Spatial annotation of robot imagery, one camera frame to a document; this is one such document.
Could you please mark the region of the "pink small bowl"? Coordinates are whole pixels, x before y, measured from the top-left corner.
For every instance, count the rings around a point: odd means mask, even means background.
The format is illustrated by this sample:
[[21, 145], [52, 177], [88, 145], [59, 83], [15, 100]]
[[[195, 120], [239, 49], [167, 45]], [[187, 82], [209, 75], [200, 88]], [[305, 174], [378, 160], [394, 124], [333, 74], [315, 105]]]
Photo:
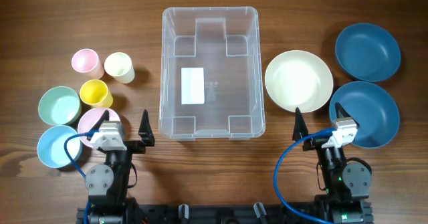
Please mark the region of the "pink small bowl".
[[110, 121], [120, 121], [119, 115], [110, 108], [92, 108], [80, 118], [77, 128], [78, 134], [89, 132], [106, 110], [109, 112]]

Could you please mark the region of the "clear plastic storage container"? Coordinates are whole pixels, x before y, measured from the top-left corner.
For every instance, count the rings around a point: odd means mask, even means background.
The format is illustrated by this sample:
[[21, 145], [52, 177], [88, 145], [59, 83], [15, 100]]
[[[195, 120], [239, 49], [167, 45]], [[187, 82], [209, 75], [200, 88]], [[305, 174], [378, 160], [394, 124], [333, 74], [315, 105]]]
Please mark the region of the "clear plastic storage container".
[[[204, 104], [181, 104], [181, 69], [203, 68]], [[258, 12], [169, 7], [163, 12], [158, 129], [166, 138], [247, 140], [265, 132]]]

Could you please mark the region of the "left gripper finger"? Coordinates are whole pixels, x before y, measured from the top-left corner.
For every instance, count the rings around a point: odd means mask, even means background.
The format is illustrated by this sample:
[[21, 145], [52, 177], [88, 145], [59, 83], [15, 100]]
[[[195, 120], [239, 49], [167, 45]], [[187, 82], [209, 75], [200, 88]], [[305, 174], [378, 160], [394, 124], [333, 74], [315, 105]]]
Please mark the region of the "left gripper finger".
[[154, 141], [154, 134], [152, 132], [147, 109], [144, 110], [138, 129], [138, 135], [141, 141]]
[[100, 119], [95, 123], [95, 125], [93, 125], [93, 127], [90, 129], [90, 131], [98, 130], [101, 127], [102, 123], [104, 121], [109, 121], [109, 119], [110, 119], [110, 113], [109, 113], [109, 111], [105, 110], [102, 113]]

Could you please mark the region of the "cream tall cup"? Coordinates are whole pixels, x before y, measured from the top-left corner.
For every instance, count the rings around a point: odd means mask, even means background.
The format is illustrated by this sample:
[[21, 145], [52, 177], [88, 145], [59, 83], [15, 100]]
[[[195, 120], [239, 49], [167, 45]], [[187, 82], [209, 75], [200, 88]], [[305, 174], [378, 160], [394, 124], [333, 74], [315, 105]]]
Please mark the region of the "cream tall cup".
[[122, 84], [131, 83], [135, 77], [132, 60], [123, 52], [110, 54], [104, 62], [104, 69], [107, 74]]

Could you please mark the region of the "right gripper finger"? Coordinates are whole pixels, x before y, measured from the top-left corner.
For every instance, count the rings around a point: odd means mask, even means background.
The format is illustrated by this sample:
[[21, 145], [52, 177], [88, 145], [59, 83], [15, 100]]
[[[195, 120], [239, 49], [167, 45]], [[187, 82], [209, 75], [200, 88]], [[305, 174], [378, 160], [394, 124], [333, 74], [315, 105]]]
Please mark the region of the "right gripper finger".
[[339, 102], [336, 102], [334, 104], [334, 107], [336, 111], [337, 120], [352, 120], [356, 124], [357, 128], [360, 127], [360, 124], [343, 108], [343, 106]]
[[298, 107], [296, 107], [295, 114], [295, 124], [292, 140], [298, 141], [308, 135], [308, 129], [306, 123], [304, 122], [304, 117]]

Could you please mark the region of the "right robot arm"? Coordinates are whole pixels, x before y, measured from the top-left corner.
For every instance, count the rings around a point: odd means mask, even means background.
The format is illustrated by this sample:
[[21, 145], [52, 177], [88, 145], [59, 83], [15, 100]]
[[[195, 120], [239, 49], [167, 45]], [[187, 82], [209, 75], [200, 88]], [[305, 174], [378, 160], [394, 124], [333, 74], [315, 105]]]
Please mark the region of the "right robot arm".
[[322, 173], [325, 195], [316, 195], [312, 202], [294, 203], [297, 211], [331, 223], [372, 223], [369, 197], [372, 181], [370, 165], [360, 158], [346, 158], [343, 147], [354, 141], [359, 123], [335, 103], [337, 119], [331, 134], [304, 141], [303, 150], [315, 150], [316, 170]]

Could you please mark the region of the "cream white bowl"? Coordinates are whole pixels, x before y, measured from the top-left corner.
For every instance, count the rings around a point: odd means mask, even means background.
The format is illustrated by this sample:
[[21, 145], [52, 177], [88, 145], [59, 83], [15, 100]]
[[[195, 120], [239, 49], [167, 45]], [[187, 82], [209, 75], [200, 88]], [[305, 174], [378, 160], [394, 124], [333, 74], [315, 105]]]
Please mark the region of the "cream white bowl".
[[265, 88], [280, 108], [308, 113], [329, 101], [334, 79], [329, 67], [317, 55], [290, 50], [277, 55], [267, 66]]

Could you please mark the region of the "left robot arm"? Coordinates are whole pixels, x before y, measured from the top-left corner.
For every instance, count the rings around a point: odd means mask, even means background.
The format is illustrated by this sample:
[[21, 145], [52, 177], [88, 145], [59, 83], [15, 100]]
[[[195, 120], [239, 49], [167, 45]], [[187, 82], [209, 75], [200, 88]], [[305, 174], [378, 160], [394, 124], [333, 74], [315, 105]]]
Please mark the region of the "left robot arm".
[[93, 166], [84, 178], [88, 190], [83, 223], [148, 223], [148, 215], [140, 209], [135, 198], [128, 198], [131, 171], [136, 171], [132, 155], [144, 154], [146, 147], [154, 146], [148, 111], [144, 110], [138, 129], [138, 140], [125, 140], [120, 121], [111, 121], [109, 111], [85, 133], [94, 150], [106, 155], [102, 164]]

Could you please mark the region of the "yellow tall cup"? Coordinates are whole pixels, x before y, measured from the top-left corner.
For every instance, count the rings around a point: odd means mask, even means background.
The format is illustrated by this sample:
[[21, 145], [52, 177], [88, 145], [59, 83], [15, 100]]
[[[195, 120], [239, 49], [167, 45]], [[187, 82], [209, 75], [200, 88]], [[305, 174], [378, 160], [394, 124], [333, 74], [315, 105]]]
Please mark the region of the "yellow tall cup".
[[80, 98], [92, 108], [109, 108], [113, 104], [112, 94], [102, 80], [85, 82], [80, 88]]

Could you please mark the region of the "pink tall cup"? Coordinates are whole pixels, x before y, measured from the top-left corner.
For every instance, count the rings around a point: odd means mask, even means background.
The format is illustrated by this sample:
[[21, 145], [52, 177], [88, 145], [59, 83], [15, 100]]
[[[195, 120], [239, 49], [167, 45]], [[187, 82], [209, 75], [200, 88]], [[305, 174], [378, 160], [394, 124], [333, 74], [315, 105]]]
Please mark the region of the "pink tall cup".
[[72, 57], [72, 67], [78, 73], [91, 79], [100, 79], [104, 68], [98, 54], [92, 49], [81, 49]]

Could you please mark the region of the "light blue small bowl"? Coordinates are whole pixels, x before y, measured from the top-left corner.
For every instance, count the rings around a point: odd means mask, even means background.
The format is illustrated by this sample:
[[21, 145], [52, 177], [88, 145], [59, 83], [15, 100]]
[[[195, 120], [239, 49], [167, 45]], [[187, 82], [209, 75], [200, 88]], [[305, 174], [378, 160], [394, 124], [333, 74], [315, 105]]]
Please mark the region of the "light blue small bowl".
[[64, 150], [65, 141], [77, 134], [70, 126], [54, 126], [46, 130], [37, 144], [39, 160], [50, 168], [62, 168], [71, 164]]

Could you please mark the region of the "mint green small bowl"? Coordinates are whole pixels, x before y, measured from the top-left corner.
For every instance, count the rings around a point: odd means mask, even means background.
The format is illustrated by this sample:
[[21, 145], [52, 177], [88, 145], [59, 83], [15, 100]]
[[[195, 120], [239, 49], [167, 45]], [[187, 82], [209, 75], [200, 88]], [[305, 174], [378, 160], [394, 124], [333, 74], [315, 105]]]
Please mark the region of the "mint green small bowl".
[[67, 86], [48, 90], [38, 105], [39, 117], [52, 126], [68, 125], [75, 122], [82, 112], [80, 97]]

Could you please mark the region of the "dark blue bowl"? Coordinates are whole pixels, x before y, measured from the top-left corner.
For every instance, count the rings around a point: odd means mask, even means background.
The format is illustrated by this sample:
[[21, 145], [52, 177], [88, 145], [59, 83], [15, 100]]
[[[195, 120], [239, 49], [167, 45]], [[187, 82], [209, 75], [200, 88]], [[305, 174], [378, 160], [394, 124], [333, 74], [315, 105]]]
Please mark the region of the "dark blue bowl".
[[378, 148], [396, 137], [401, 122], [399, 109], [392, 96], [380, 86], [355, 81], [339, 87], [330, 100], [331, 121], [337, 119], [337, 102], [359, 123], [353, 145]]
[[391, 78], [401, 65], [401, 49], [386, 29], [372, 23], [355, 23], [336, 38], [335, 58], [352, 78], [382, 82]]

